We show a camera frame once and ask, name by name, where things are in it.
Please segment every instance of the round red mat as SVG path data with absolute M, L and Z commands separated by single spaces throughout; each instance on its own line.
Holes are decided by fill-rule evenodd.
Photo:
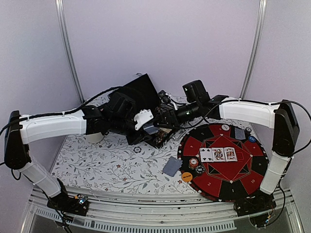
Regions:
M 191 187 L 206 198 L 234 201 L 251 196 L 260 187 L 268 167 L 266 152 L 257 140 L 249 140 L 248 131 L 244 131 L 244 140 L 236 139 L 236 128 L 240 129 L 232 125 L 202 125 L 191 130 L 180 143 L 178 158 L 183 160 L 180 171 L 193 175 Z M 201 162 L 200 148 L 226 147 L 234 148 L 237 162 Z M 202 174 L 189 167 L 191 158 L 198 159 L 199 166 L 204 166 Z

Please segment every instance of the floral pattern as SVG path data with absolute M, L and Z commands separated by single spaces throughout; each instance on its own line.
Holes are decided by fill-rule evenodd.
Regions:
M 184 97 L 176 99 L 185 102 Z M 106 101 L 107 97 L 101 97 L 92 104 L 98 106 Z M 249 123 L 242 121 L 209 119 L 208 122 L 252 129 Z M 195 193 L 181 181 L 180 172 L 174 177 L 162 172 L 168 159 L 177 156 L 179 142 L 188 131 L 179 130 L 160 149 L 146 143 L 129 146 L 125 136 L 114 133 L 108 133 L 96 144 L 88 143 L 85 135 L 68 135 L 52 175 L 60 178 L 65 185 L 91 190 L 141 194 Z

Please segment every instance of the vertical metal pole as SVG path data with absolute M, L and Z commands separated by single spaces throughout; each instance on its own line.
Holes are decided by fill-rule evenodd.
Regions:
M 73 61 L 73 56 L 72 56 L 72 53 L 71 53 L 69 37 L 68 37 L 68 31 L 67 31 L 66 21 L 65 21 L 63 0 L 55 0 L 55 3 L 56 3 L 56 10 L 57 10 L 57 16 L 58 16 L 60 31 L 61 31 L 61 34 L 62 34 L 62 39 L 63 39 L 63 42 L 64 42 L 65 51 L 66 51 L 66 55 L 67 55 L 67 59 L 68 59 L 69 67 L 70 67 L 70 71 L 71 71 L 71 74 L 72 74 L 73 83 L 74 83 L 75 89 L 77 91 L 77 94 L 78 94 L 78 97 L 79 97 L 79 101 L 81 103 L 83 103 L 85 101 L 85 99 L 83 97 L 82 89 L 81 89 L 81 86 L 80 86 L 80 82 L 79 82 L 79 79 L 78 79 L 77 71 L 76 71 L 76 68 L 75 68 L 75 65 L 74 65 L 74 61 Z
M 257 50 L 259 46 L 259 40 L 261 36 L 261 31 L 263 27 L 263 22 L 264 22 L 264 16 L 266 12 L 266 5 L 267 5 L 267 0 L 260 0 L 259 3 L 259 11 L 258 11 L 258 17 L 257 17 L 257 25 L 256 25 L 256 32 L 255 32 L 255 38 L 254 38 L 254 43 L 253 43 L 253 48 L 252 48 L 252 53 L 249 59 L 248 67 L 247 67 L 247 72 L 246 76 L 244 79 L 243 87 L 240 93 L 240 98 L 244 99 L 246 96 L 246 92 L 251 80 L 254 64 L 255 64 L 255 59 L 257 55 Z

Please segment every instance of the blue poker chip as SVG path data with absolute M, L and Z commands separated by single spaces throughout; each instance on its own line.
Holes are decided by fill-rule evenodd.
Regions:
M 253 136 L 249 136 L 249 137 L 248 137 L 248 140 L 249 140 L 250 142 L 256 142 L 256 141 L 257 141 L 257 139 L 256 139 L 255 137 L 253 137 Z

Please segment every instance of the deck of cards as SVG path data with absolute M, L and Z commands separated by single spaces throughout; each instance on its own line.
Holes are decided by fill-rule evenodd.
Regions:
M 232 162 L 237 161 L 237 155 L 233 147 L 225 148 L 200 148 L 201 162 Z

